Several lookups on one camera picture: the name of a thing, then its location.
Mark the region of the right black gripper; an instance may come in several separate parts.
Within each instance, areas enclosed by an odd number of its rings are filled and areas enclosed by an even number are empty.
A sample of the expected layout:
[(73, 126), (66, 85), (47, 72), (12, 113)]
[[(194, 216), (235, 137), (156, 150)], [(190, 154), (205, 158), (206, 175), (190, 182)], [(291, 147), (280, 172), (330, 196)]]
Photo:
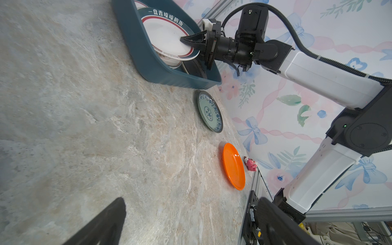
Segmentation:
[(221, 22), (216, 20), (212, 31), (202, 31), (190, 36), (183, 36), (180, 41), (201, 52), (205, 52), (204, 60), (208, 70), (211, 70), (215, 57), (216, 45), (221, 37)]

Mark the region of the blue patterned green plate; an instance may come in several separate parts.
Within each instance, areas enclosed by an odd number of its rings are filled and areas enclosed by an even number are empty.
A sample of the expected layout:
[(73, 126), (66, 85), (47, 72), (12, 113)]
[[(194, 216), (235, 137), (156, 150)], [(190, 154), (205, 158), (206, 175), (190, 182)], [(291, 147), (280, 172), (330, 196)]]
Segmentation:
[(223, 118), (213, 97), (205, 91), (200, 91), (197, 96), (197, 103), (199, 113), (205, 125), (211, 131), (221, 133), (223, 130)]

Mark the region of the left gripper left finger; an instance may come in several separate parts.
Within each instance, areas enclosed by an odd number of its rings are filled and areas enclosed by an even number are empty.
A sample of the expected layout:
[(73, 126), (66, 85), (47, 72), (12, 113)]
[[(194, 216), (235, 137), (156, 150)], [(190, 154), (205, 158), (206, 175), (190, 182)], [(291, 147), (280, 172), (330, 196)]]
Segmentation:
[(65, 242), (66, 245), (118, 245), (126, 219), (126, 204), (116, 198)]

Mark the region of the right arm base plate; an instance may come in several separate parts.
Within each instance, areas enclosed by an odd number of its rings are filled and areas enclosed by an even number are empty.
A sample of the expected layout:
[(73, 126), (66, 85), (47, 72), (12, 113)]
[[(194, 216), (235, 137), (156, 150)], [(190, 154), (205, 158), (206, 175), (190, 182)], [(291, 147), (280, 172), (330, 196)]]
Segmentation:
[(249, 193), (246, 204), (245, 214), (239, 235), (239, 245), (264, 245), (264, 240), (260, 229), (255, 223), (255, 207), (258, 204), (258, 198), (252, 190)]

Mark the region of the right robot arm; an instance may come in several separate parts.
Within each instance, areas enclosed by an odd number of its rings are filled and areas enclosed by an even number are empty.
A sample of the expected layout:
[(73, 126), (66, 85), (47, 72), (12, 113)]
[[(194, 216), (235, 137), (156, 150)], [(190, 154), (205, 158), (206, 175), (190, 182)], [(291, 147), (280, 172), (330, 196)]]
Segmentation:
[(225, 21), (204, 19), (203, 30), (181, 42), (200, 51), (208, 69), (216, 60), (244, 71), (257, 64), (344, 107), (318, 150), (274, 197), (274, 204), (300, 223), (360, 158), (391, 150), (392, 82), (311, 52), (271, 5), (249, 3), (235, 13), (241, 19), (234, 38), (224, 35)]

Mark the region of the white plate green rim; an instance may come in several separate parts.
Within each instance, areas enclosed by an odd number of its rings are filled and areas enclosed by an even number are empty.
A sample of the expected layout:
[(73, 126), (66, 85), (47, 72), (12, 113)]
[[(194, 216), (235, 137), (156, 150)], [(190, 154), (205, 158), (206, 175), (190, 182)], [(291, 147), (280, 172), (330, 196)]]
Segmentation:
[(140, 8), (138, 13), (154, 50), (170, 59), (189, 61), (200, 51), (181, 42), (182, 37), (194, 35), (194, 31), (176, 16), (156, 9)]

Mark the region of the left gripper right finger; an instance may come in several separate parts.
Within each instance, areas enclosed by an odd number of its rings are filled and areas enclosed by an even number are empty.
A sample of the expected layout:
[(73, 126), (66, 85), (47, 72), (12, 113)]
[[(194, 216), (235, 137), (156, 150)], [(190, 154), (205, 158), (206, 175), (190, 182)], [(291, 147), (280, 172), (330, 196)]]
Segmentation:
[(283, 211), (266, 198), (255, 206), (255, 224), (265, 245), (318, 245)]

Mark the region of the orange plate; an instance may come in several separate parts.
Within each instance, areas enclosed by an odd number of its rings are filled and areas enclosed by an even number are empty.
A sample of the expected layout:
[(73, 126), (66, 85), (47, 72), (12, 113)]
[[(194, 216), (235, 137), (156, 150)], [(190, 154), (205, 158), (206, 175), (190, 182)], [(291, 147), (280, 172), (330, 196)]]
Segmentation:
[(222, 153), (225, 174), (237, 190), (243, 190), (246, 185), (244, 164), (238, 150), (234, 145), (226, 143)]

